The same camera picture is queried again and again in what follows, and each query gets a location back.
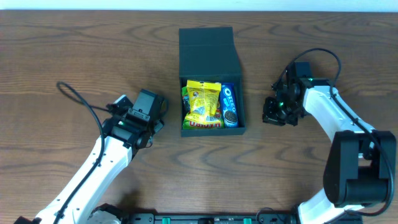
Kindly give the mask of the blue Oreo cookie pack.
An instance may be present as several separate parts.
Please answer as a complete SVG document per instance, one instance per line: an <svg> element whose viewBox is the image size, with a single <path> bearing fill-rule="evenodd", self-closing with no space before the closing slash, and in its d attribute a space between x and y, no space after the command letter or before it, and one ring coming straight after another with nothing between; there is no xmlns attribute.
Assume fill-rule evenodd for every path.
<svg viewBox="0 0 398 224"><path fill-rule="evenodd" d="M232 83L221 84L220 104L226 128L237 128L239 126L233 87Z"/></svg>

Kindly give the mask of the Haribo gummy worms bag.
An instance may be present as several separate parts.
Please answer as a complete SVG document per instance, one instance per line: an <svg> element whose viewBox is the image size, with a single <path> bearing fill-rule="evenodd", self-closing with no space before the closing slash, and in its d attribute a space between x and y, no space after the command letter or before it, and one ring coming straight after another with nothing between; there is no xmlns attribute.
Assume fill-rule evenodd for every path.
<svg viewBox="0 0 398 224"><path fill-rule="evenodd" d="M204 123L198 122L197 120L192 121L187 119L187 116L190 114L190 102L189 95L187 91L187 87L182 87L182 101L183 101L183 112L185 113L185 117L182 124L182 129L223 129L224 121L221 112L220 101L217 102L217 107L214 116L210 116L209 118L213 120L212 123Z"/></svg>

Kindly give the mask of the yellow snack bag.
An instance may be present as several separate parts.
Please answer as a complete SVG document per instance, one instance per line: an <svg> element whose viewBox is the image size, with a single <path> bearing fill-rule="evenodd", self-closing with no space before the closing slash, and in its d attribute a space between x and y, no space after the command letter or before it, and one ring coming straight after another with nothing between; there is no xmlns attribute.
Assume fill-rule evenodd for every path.
<svg viewBox="0 0 398 224"><path fill-rule="evenodd" d="M187 119L212 123L213 120L209 117L215 115L221 83L187 80L186 88L190 102L190 114Z"/></svg>

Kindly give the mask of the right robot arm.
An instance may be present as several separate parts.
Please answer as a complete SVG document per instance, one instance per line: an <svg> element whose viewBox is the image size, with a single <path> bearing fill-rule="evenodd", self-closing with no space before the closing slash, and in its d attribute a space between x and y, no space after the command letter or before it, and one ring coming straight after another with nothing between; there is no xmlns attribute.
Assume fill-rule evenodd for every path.
<svg viewBox="0 0 398 224"><path fill-rule="evenodd" d="M343 101L332 82L315 78L307 62L292 62L272 85L266 98L265 123L296 126L313 116L331 141L323 188L297 207L290 221L333 223L345 215L364 216L363 208L382 203L379 215L394 193L396 138L359 118Z"/></svg>

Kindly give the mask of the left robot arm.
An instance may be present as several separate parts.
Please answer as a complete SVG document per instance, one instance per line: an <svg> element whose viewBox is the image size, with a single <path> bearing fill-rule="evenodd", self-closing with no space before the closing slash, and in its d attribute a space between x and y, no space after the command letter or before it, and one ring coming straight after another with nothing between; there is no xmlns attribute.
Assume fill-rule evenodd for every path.
<svg viewBox="0 0 398 224"><path fill-rule="evenodd" d="M169 102L141 90L135 102L126 95L108 104L111 116L100 124L100 136L76 174L59 195L34 219L19 217L18 223L127 223L128 215L112 205L98 205L112 181L126 168L138 150L151 147L164 127Z"/></svg>

